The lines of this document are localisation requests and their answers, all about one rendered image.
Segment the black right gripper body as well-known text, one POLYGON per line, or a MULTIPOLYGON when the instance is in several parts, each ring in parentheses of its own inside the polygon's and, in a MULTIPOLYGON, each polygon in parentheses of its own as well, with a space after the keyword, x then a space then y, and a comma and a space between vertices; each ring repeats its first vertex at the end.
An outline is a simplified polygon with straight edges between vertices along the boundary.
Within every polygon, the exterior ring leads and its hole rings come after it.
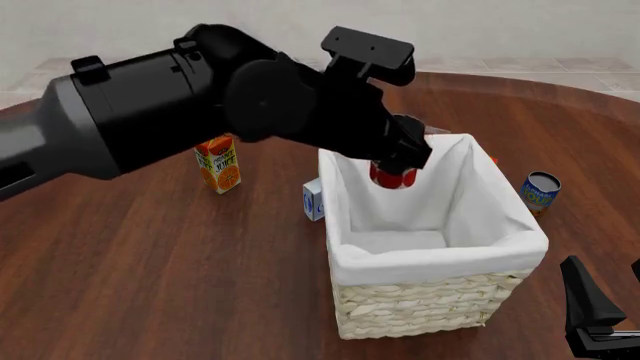
POLYGON ((640 360, 640 330, 575 328, 567 332, 565 338, 576 359, 640 360))

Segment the red tomato sauce tin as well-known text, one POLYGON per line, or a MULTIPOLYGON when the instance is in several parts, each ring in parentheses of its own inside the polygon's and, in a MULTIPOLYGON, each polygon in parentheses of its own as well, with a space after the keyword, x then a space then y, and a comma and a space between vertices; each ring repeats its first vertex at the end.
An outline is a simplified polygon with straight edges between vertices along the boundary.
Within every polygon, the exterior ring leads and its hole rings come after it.
POLYGON ((389 175, 387 173, 378 170, 377 167, 371 163, 369 167, 370 179, 381 188, 386 189, 403 189, 410 188, 417 176, 418 170, 408 170, 402 175, 389 175))

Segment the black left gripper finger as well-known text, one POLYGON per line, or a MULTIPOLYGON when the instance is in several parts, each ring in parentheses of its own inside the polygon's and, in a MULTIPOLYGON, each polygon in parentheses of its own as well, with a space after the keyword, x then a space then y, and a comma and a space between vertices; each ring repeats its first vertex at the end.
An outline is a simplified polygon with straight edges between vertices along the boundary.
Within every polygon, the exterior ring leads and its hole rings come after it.
POLYGON ((399 155, 383 158, 381 160, 372 160, 378 170, 389 175, 402 175, 408 170, 416 170, 423 168, 422 155, 399 155))
POLYGON ((396 160, 409 169, 423 169, 432 148, 425 140, 425 125, 412 116, 395 114, 393 116, 400 130, 399 150, 396 160))

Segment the white and blue box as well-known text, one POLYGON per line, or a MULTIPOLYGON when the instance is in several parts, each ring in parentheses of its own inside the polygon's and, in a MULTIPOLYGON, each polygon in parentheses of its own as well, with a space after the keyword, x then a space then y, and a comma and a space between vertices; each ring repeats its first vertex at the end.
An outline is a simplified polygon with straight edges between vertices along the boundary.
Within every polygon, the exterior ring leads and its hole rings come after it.
POLYGON ((318 221, 324 217, 322 187, 319 178, 303 185, 303 208, 310 221, 318 221))

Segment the orange juice carton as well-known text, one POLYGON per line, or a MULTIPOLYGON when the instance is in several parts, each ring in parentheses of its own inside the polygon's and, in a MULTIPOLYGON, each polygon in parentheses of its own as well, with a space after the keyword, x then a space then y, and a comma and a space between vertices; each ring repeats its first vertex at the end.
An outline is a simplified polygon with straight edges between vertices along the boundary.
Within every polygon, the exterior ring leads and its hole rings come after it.
POLYGON ((229 135, 216 137, 194 148, 202 179, 217 194, 225 194, 241 183, 234 140, 229 135))

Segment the blue alphabet soup tin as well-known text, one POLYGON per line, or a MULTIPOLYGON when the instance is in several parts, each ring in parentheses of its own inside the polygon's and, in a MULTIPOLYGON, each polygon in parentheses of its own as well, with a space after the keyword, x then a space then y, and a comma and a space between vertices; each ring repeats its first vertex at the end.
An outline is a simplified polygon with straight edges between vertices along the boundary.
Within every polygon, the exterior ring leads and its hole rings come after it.
POLYGON ((544 171, 528 174, 519 195, 534 217, 543 215, 562 188, 559 179, 544 171))

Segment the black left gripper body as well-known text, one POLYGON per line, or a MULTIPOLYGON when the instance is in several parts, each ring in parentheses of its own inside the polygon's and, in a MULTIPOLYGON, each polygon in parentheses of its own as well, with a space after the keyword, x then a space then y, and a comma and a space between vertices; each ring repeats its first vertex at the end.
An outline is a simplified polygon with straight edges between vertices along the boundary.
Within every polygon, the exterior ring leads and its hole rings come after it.
POLYGON ((386 160, 396 152, 397 133, 397 123, 388 112, 341 120, 334 151, 348 158, 386 160))

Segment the white cloth basket liner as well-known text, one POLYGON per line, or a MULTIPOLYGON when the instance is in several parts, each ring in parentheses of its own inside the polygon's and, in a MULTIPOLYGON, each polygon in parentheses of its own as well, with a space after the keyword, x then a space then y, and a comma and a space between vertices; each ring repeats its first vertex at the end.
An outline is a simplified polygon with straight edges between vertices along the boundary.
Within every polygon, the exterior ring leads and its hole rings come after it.
POLYGON ((327 248, 336 284, 400 284, 536 268, 549 240, 469 134, 426 137, 433 152, 413 185, 386 189, 369 162, 318 153, 327 248))

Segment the woven pale wicker basket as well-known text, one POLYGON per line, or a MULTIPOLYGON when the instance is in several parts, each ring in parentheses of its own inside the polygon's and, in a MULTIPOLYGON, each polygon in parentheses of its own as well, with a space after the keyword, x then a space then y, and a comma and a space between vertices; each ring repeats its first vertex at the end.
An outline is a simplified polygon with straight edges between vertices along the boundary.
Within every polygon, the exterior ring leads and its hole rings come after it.
POLYGON ((344 339, 397 338, 483 326, 534 269, 353 286, 336 284, 330 270, 338 332, 344 339))

